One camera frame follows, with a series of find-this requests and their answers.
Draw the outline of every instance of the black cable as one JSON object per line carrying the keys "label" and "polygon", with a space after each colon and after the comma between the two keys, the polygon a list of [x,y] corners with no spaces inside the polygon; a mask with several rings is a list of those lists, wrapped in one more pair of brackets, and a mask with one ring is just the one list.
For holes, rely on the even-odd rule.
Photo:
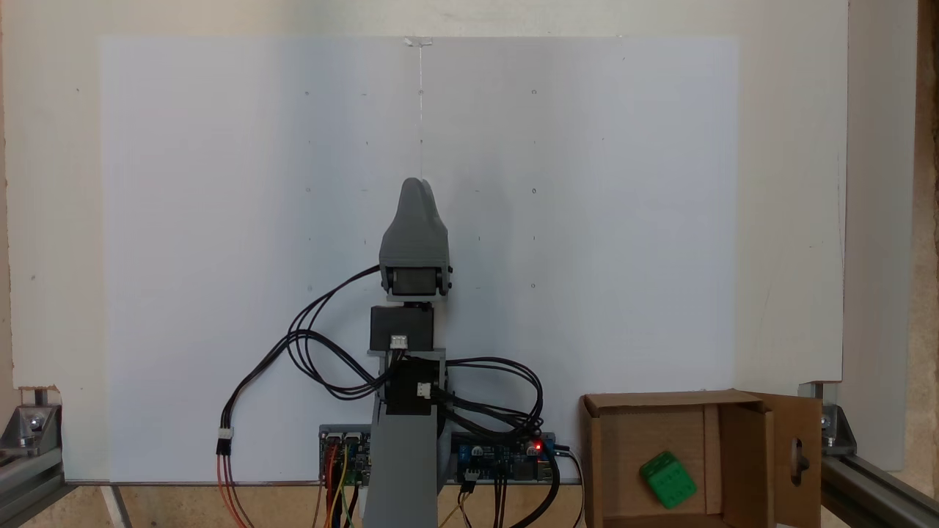
{"label": "black cable", "polygon": [[502,476],[502,499],[499,506],[499,528],[505,526],[505,496],[508,494],[509,489],[509,479],[507,476]]}
{"label": "black cable", "polygon": [[349,501],[349,510],[346,515],[346,524],[343,528],[349,528],[352,525],[352,512],[355,511],[355,504],[359,501],[359,483],[356,482],[355,489],[352,490],[352,500]]}
{"label": "black cable", "polygon": [[495,515],[493,515],[493,519],[492,519],[492,528],[499,528],[499,510],[501,506],[499,498],[501,495],[501,491],[500,491],[501,482],[499,480],[499,469],[494,468],[493,471],[495,472],[495,474],[492,475],[492,496],[495,498],[496,502],[495,502],[495,505],[493,506],[493,511],[495,512]]}
{"label": "black cable", "polygon": [[[329,340],[325,335],[320,334],[319,332],[314,332],[310,330],[310,327],[313,325],[313,322],[316,320],[316,316],[319,315],[319,310],[326,305],[326,302],[332,298],[340,289],[347,286],[348,284],[355,282],[363,277],[366,277],[372,273],[378,272],[378,266],[373,266],[367,270],[356,273],[344,283],[333,288],[325,295],[319,297],[312,303],[310,303],[306,308],[300,311],[297,317],[290,325],[289,332],[274,345],[273,348],[264,356],[260,363],[251,371],[244,380],[239,383],[236,387],[235,392],[232,393],[231,397],[228,398],[228,401],[225,403],[225,407],[222,411],[221,427],[222,428],[231,428],[232,413],[235,409],[235,403],[238,401],[238,397],[241,394],[241,391],[245,389],[254,379],[256,379],[262,372],[268,369],[273,362],[280,357],[280,355],[287,350],[290,355],[291,360],[293,360],[294,365],[297,368],[306,374],[311,379],[323,385],[329,393],[339,399],[359,399],[371,395],[379,388],[393,373],[396,360],[400,358],[400,354],[393,356],[389,361],[389,367],[385,370],[385,373],[377,378],[373,377],[367,370],[365,370],[355,359],[348,354],[341,347]],[[314,316],[310,319],[309,324],[306,329],[302,329],[300,326],[306,320],[306,317],[313,311],[314,308],[319,307]],[[361,385],[355,385],[351,387],[342,387],[327,382],[319,374],[316,368],[313,366],[312,359],[309,355],[309,342],[315,341],[334,353],[338,356],[346,365],[348,365],[352,370],[362,378],[363,383]],[[307,348],[306,354],[300,354],[300,342],[304,344],[304,347]],[[217,447],[217,453],[220,455],[228,456],[231,454],[231,440],[230,439],[219,439],[219,445]]]}
{"label": "black cable", "polygon": [[346,483],[343,482],[342,478],[343,478],[343,466],[348,464],[348,459],[346,458],[348,456],[348,453],[346,451],[343,451],[342,449],[340,449],[339,452],[343,454],[343,463],[332,464],[332,482],[338,483],[338,486],[335,487],[335,493],[333,494],[333,504],[335,504],[335,507],[332,509],[332,519],[330,519],[330,528],[339,528],[340,526],[343,525],[341,522],[343,518],[342,494],[343,494],[343,489],[346,487]]}
{"label": "black cable", "polygon": [[510,528],[525,528],[529,526],[545,514],[547,509],[551,506],[551,503],[553,503],[554,499],[558,496],[558,490],[561,489],[561,472],[558,471],[558,460],[555,458],[554,451],[551,449],[545,449],[545,454],[547,455],[547,463],[551,466],[551,488],[548,489],[545,500],[543,500],[534,511],[528,514],[525,519],[513,524]]}
{"label": "black cable", "polygon": [[[477,357],[448,360],[448,367],[482,368],[507,372],[530,383],[535,389],[535,403],[528,412],[515,411],[504,407],[469,401],[446,391],[435,389],[433,395],[440,406],[440,414],[451,420],[470,433],[484,439],[500,444],[523,443],[541,436],[541,411],[544,407],[544,387],[534,372],[527,366],[512,360],[500,357]],[[466,416],[457,413],[457,410],[473,412],[489,416],[509,426],[507,431],[497,431],[482,426]]]}
{"label": "black cable", "polygon": [[561,449],[559,449],[559,445],[558,445],[558,444],[554,444],[554,449],[555,449],[555,451],[556,451],[558,457],[567,457],[567,458],[570,458],[571,461],[574,462],[574,467],[577,468],[577,480],[580,481],[580,512],[577,513],[577,519],[574,521],[574,528],[578,528],[578,527],[580,526],[580,520],[583,519],[583,517],[584,517],[584,506],[586,505],[586,504],[585,504],[585,502],[586,502],[585,500],[586,500],[586,498],[587,498],[587,497],[586,497],[586,491],[585,491],[585,488],[584,488],[584,486],[585,486],[585,484],[584,484],[584,472],[583,472],[583,469],[580,467],[580,459],[577,457],[577,455],[575,455],[575,454],[571,451],[571,448],[570,448],[570,447],[568,447],[567,445],[565,445],[565,446],[564,446],[564,449],[561,450]]}

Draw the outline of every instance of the green die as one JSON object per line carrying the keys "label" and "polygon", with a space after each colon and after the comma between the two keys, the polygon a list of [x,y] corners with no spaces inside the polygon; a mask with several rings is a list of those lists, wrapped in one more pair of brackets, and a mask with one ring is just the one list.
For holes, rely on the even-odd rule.
{"label": "green die", "polygon": [[639,472],[667,509],[681,504],[698,491],[685,467],[669,451],[642,464]]}

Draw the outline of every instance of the open cardboard box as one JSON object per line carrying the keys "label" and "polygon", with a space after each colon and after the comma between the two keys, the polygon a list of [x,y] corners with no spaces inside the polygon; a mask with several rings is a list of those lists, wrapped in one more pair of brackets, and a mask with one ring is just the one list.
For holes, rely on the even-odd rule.
{"label": "open cardboard box", "polygon": [[[580,415],[591,528],[821,523],[819,399],[736,390],[586,395]],[[639,474],[663,451],[698,487],[671,510]]]}

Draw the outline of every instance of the circuit board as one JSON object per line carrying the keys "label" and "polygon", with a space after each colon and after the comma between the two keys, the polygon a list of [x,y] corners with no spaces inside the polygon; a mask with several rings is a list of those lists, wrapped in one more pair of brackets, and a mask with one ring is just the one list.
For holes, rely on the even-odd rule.
{"label": "circuit board", "polygon": [[346,463],[346,486],[368,486],[372,475],[370,456],[372,434],[370,426],[321,426],[319,428],[319,479],[326,478],[326,469],[331,454],[334,474],[342,474],[344,456]]}
{"label": "circuit board", "polygon": [[463,482],[467,472],[479,473],[479,481],[491,481],[497,474],[509,482],[550,482],[552,471],[547,450],[554,449],[554,435],[541,441],[502,445],[482,442],[468,433],[454,433],[452,480]]}
{"label": "circuit board", "polygon": [[[550,482],[551,466],[546,451],[554,449],[554,434],[546,433],[540,442],[500,445],[486,443],[468,433],[455,432],[451,441],[450,482],[462,483],[467,471],[479,473],[480,482],[491,482],[496,473],[509,482]],[[320,479],[325,478],[331,453],[333,474],[341,474],[343,455],[348,448],[347,486],[368,486],[372,474],[371,426],[329,425],[319,428]]]}

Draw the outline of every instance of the bolt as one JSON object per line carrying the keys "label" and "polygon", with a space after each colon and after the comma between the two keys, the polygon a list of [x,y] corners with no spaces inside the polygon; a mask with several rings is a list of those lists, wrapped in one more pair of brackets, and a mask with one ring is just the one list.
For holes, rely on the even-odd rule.
{"label": "bolt", "polygon": [[42,428],[42,425],[46,423],[46,418],[42,414],[33,414],[26,422],[29,424],[29,428],[35,431]]}

